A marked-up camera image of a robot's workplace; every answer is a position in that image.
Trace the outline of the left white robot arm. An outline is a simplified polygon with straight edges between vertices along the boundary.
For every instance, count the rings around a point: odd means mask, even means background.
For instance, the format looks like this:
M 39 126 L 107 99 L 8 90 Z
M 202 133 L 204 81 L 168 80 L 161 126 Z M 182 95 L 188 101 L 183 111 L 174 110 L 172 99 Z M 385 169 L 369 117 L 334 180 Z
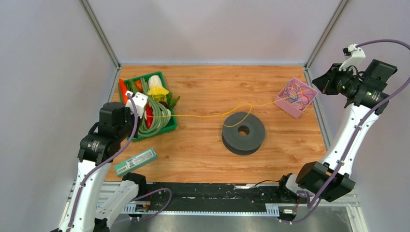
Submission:
M 100 109 L 100 118 L 80 142 L 78 172 L 64 220 L 57 232 L 108 232 L 124 207 L 132 200 L 143 200 L 148 193 L 146 177 L 128 173 L 108 200 L 97 208 L 105 176 L 113 159 L 132 138 L 143 115 L 145 103 L 109 102 Z

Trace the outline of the dark grey cable spool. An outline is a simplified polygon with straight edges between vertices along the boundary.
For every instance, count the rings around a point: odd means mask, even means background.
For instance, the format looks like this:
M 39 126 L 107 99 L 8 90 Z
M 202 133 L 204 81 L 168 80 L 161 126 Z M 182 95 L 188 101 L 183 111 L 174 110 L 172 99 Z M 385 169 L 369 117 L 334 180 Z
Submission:
M 225 119 L 221 139 L 229 151 L 245 156 L 261 147 L 265 133 L 264 124 L 257 116 L 238 112 Z

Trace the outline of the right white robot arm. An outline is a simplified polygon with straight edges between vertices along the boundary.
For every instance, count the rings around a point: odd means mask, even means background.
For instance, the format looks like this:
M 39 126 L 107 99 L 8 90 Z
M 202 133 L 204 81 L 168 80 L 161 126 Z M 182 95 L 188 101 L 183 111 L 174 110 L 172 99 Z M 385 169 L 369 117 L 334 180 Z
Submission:
M 357 151 L 371 126 L 388 105 L 384 93 L 388 79 L 397 67 L 372 60 L 365 71 L 353 65 L 334 63 L 312 83 L 325 95 L 342 94 L 347 98 L 344 116 L 330 148 L 320 161 L 306 163 L 298 174 L 284 175 L 276 188 L 281 202 L 314 202 L 314 197 L 332 202 L 350 193 L 350 179 Z

